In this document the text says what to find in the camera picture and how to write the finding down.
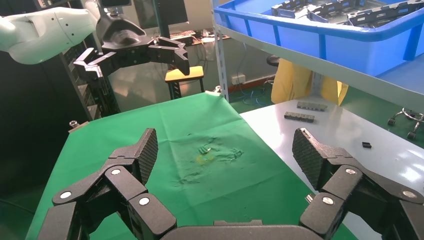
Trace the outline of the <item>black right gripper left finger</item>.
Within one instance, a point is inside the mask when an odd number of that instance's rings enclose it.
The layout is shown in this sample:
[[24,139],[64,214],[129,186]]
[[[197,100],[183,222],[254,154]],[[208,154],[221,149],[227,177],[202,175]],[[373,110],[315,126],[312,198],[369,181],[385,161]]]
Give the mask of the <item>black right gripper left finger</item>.
[[153,128],[147,128],[135,144],[115,149],[98,171],[52,198],[38,239],[88,240],[112,214],[137,239],[161,239],[177,220],[146,188],[158,150]]

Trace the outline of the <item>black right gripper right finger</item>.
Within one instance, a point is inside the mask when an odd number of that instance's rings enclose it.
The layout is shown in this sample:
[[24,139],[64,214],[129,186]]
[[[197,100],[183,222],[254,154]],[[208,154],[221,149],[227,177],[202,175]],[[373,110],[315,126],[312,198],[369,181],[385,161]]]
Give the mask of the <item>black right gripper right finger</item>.
[[361,217],[384,240],[424,237],[424,197],[366,169],[345,149],[318,142],[305,128],[294,132],[293,157],[317,191],[299,223],[331,239],[347,213]]

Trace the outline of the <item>glossy black left gripper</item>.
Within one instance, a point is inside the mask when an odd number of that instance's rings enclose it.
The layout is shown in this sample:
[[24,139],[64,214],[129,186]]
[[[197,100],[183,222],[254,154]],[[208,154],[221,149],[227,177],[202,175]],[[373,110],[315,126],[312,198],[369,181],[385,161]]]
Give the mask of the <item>glossy black left gripper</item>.
[[183,42],[167,37],[152,37],[125,15],[106,14],[96,24],[99,52],[87,48],[73,65],[83,80],[96,80],[114,73],[118,67],[151,62],[175,66],[185,76],[190,74],[188,52]]

